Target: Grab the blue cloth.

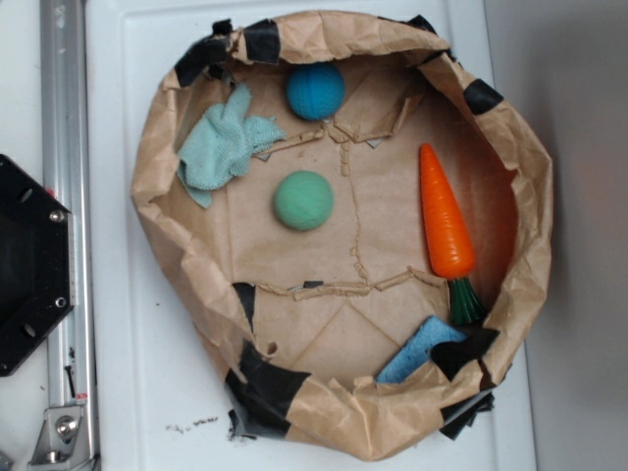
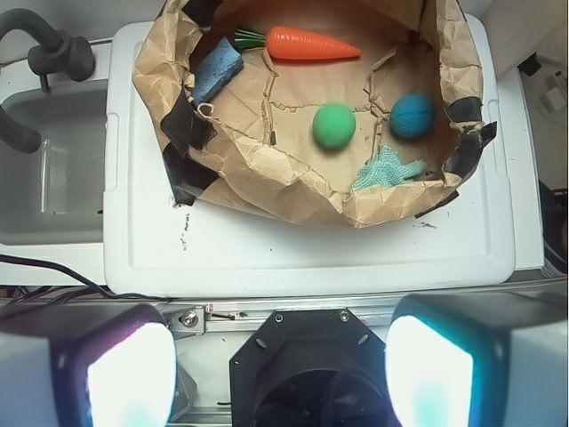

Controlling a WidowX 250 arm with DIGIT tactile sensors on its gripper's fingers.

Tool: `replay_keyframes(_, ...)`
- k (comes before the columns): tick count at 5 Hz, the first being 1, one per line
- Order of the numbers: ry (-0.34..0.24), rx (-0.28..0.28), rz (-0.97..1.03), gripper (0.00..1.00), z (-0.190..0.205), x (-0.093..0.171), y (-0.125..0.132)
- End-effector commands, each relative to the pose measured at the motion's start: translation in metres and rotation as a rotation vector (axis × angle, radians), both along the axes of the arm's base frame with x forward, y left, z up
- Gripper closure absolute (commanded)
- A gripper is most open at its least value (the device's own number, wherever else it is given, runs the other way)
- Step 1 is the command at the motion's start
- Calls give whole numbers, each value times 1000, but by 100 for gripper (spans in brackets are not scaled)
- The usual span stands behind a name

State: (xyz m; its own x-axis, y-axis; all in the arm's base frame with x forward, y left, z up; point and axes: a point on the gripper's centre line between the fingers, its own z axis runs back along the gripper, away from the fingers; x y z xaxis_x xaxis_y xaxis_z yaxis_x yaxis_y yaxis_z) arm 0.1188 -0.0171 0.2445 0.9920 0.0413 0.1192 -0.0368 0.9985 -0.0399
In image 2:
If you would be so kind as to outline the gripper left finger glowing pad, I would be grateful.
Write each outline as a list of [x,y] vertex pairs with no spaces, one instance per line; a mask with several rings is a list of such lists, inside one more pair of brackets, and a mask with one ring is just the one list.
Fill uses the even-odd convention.
[[3,426],[165,426],[176,349],[149,303],[1,309]]

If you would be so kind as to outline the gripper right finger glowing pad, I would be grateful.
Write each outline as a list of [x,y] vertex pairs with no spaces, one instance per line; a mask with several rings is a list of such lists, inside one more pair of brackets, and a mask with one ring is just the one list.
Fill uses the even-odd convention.
[[385,372],[403,426],[566,426],[567,298],[408,294],[393,312]]

